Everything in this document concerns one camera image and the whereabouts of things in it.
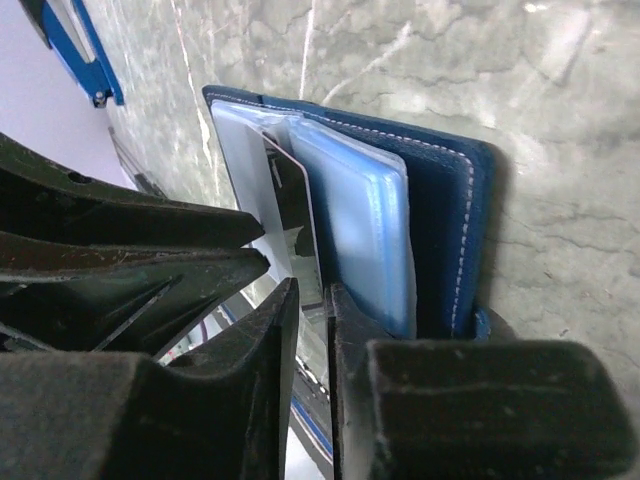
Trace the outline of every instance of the marble surface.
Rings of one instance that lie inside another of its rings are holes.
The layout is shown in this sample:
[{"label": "marble surface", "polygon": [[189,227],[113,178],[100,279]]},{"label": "marble surface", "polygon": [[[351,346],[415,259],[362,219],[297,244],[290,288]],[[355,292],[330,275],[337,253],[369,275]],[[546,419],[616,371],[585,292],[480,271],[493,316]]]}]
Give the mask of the marble surface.
[{"label": "marble surface", "polygon": [[480,300],[521,337],[590,346],[640,419],[637,2],[86,3],[124,88],[112,122],[175,198],[234,205],[205,84],[492,144]]}]

